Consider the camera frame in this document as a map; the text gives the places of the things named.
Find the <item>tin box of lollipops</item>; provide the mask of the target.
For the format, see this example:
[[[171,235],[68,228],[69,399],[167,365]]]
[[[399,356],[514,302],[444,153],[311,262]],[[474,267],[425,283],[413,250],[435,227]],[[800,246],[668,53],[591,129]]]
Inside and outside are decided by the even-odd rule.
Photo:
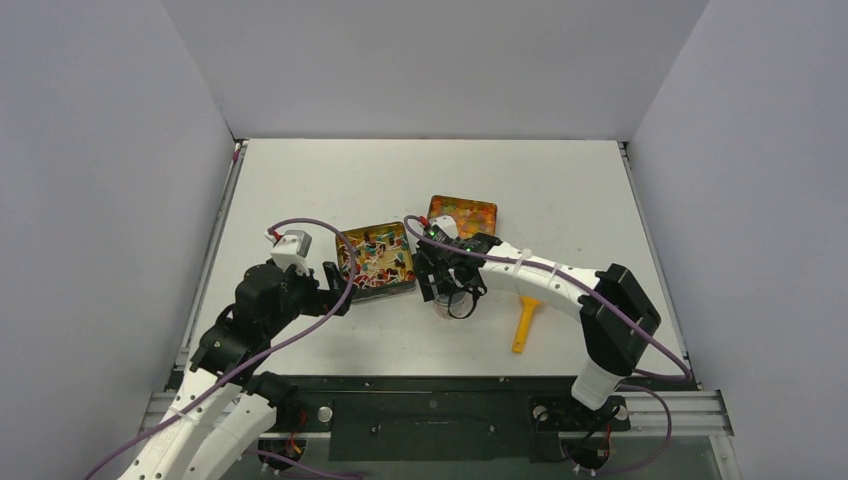
[[[343,281],[353,278],[353,303],[399,295],[416,286],[406,230],[399,221],[343,231],[354,253],[336,240],[337,265]]]

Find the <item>tin box of gummy candies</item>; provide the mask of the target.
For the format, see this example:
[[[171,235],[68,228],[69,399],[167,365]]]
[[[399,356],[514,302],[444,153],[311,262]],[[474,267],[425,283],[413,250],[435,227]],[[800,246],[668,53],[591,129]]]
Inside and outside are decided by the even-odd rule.
[[[434,195],[430,200],[427,219],[450,216],[461,238],[470,238],[476,233],[494,236],[497,212],[497,205],[492,202]]]

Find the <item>orange plastic scoop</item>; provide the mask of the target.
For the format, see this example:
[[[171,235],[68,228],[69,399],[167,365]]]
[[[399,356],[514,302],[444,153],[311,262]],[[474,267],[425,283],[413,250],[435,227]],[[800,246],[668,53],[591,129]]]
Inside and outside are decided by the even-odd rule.
[[[514,354],[524,352],[535,314],[543,306],[540,301],[529,296],[521,296],[520,304],[521,314],[511,344],[511,352]]]

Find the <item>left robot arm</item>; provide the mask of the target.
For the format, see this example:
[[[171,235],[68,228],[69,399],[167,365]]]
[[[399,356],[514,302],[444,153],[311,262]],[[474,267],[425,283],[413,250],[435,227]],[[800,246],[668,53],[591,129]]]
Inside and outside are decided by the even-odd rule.
[[[145,444],[123,478],[217,478],[263,430],[295,423],[294,387],[257,369],[294,320],[311,316],[323,324],[349,310],[355,284],[332,262],[323,269],[327,287],[299,255],[245,272],[233,302],[200,337],[168,412],[141,434]]]

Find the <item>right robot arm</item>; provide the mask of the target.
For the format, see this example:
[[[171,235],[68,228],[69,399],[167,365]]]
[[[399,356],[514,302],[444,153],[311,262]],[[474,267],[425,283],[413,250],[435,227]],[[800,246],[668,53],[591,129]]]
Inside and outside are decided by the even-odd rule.
[[[413,264],[425,301],[465,293],[478,301],[502,290],[541,301],[579,322],[587,359],[564,400],[566,418],[588,427],[633,374],[661,324],[653,302],[626,267],[597,270],[543,259],[495,236],[452,238],[431,227],[419,238]]]

